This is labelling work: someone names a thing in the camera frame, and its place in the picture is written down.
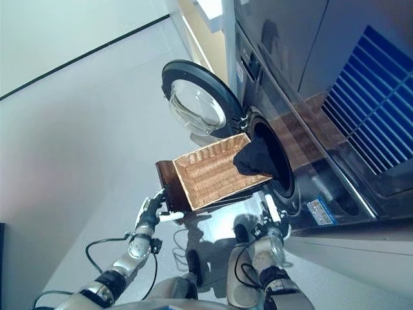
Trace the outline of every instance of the black garment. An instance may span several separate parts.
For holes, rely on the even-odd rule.
[[[233,164],[237,167],[238,172],[245,176],[269,174],[277,178],[279,175],[265,139],[259,136],[255,136],[235,155]]]

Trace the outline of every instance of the wicker basket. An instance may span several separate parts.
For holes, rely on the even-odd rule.
[[[174,160],[174,166],[192,210],[269,180],[268,176],[244,176],[232,163],[248,143],[246,134],[237,134],[207,145]]]

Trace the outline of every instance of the black cable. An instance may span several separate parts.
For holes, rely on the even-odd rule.
[[[251,265],[250,263],[242,263],[241,264],[241,270],[243,271],[243,274],[245,275],[245,277],[252,283],[252,284],[254,284],[254,285],[256,285],[257,287],[259,287],[259,288],[263,288],[262,286],[261,286],[261,284],[259,284],[259,283],[257,283],[254,279],[252,279],[251,277],[250,277],[250,275],[245,271],[245,269],[244,269],[244,267],[249,267],[249,268],[252,268],[252,269],[254,269],[254,266],[253,265]]]
[[[155,275],[154,275],[154,280],[152,281],[152,284],[149,287],[149,291],[145,294],[145,296],[141,299],[144,300],[146,297],[148,297],[149,293],[151,292],[151,290],[154,288],[155,285],[155,281],[156,281],[156,276],[157,276],[157,258],[155,253],[152,253],[154,255],[155,258]]]
[[[40,294],[35,298],[35,300],[33,301],[32,310],[34,310],[34,309],[39,309],[39,308],[40,308],[40,309],[41,309],[41,308],[47,308],[47,307],[39,307],[39,308],[36,308],[36,304],[37,304],[37,302],[39,301],[40,298],[42,298],[44,295],[49,295],[49,294],[71,295],[71,294],[73,294],[73,293],[71,293],[71,292],[66,292],[66,291],[57,291],[57,290],[44,291],[44,292],[40,293]]]
[[[85,253],[86,253],[86,257],[88,258],[89,262],[93,265],[93,267],[96,268],[97,271],[99,271],[99,273],[102,273],[103,270],[102,268],[99,267],[99,265],[97,265],[95,263],[95,261],[93,260],[93,258],[90,256],[89,254],[89,248],[95,244],[99,244],[99,243],[105,243],[105,242],[113,242],[113,241],[125,241],[126,239],[129,238],[129,234],[125,234],[125,236],[123,238],[109,238],[109,239],[101,239],[98,241],[93,241],[90,242],[85,249]]]
[[[255,281],[251,281],[251,279],[250,279],[249,276],[247,276],[247,278],[251,281],[251,283],[246,283],[246,282],[242,281],[242,280],[238,277],[238,274],[237,274],[237,266],[238,266],[239,258],[240,258],[241,255],[244,253],[244,251],[245,251],[254,241],[251,241],[250,243],[246,244],[246,245],[244,246],[244,248],[241,250],[241,252],[239,252],[238,257],[237,257],[237,260],[235,261],[234,273],[235,273],[235,277],[237,278],[237,280],[238,280],[240,283],[244,284],[245,286],[247,286],[247,287],[252,287],[253,289],[261,289],[261,286],[260,286],[260,285],[257,285],[257,283],[256,283]]]

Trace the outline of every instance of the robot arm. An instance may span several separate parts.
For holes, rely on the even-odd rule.
[[[269,216],[254,230],[252,265],[265,293],[265,310],[315,309],[284,269],[284,239],[289,235],[286,214],[279,213],[271,195],[265,195]]]
[[[267,212],[264,212],[263,223],[252,231],[253,242],[248,242],[243,225],[235,228],[239,243],[228,263],[228,303],[240,309],[262,309],[263,303],[265,310],[314,309],[284,270],[283,245],[289,235],[287,216],[278,212],[270,195],[265,196],[265,202]],[[243,269],[246,265],[252,267],[248,274]]]
[[[100,310],[114,305],[134,280],[138,270],[145,265],[151,251],[156,253],[160,250],[161,241],[152,239],[152,235],[159,223],[157,210],[162,201],[163,192],[144,201],[128,250],[94,281],[67,298],[56,310]]]

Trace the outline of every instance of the gray floor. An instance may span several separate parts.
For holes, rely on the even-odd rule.
[[[145,60],[137,62],[135,57]],[[45,289],[76,291],[96,277],[96,271],[84,255],[85,245],[92,240],[121,236],[131,229],[143,198],[159,190],[154,163],[157,160],[173,159],[196,148],[190,142],[188,132],[172,119],[160,89],[161,69],[167,61],[174,58],[187,59],[188,54],[172,22],[166,20],[72,65],[62,73],[80,79],[88,75],[76,72],[84,66],[91,66],[93,83],[89,81],[87,90],[77,94],[77,97],[85,104],[92,104],[92,108],[88,109],[92,121],[106,126],[102,127],[102,135],[106,141],[104,150],[107,153],[102,156],[106,156],[105,163],[111,164],[99,168],[101,174],[111,175],[111,178],[104,193],[98,193],[99,203],[93,213],[84,226],[74,233],[76,238],[65,249],[59,264],[53,268]],[[113,62],[119,62],[121,66],[111,67]],[[110,79],[103,78],[109,73]],[[64,76],[56,76],[48,82],[58,85],[63,78]],[[70,93],[70,90],[64,89],[61,96],[65,92]],[[101,118],[94,116],[94,109],[105,110],[108,121],[100,123]],[[200,289],[200,298],[225,302],[227,258],[234,245],[232,228],[238,221],[252,225],[259,213],[257,197],[253,197],[193,217],[186,225],[160,223],[155,233],[155,237],[163,240],[163,248],[158,256],[157,281],[185,274],[185,251],[197,249],[205,273],[205,285]],[[98,245],[92,250],[92,255],[101,266],[105,266],[124,250],[125,244],[122,243]],[[293,264],[289,270],[290,275],[316,309],[413,307],[412,302],[394,294],[361,284],[298,257],[287,257]],[[119,303],[139,300],[146,293],[153,273],[154,262],[150,258]],[[59,297],[45,297],[41,304],[53,305],[59,300]]]

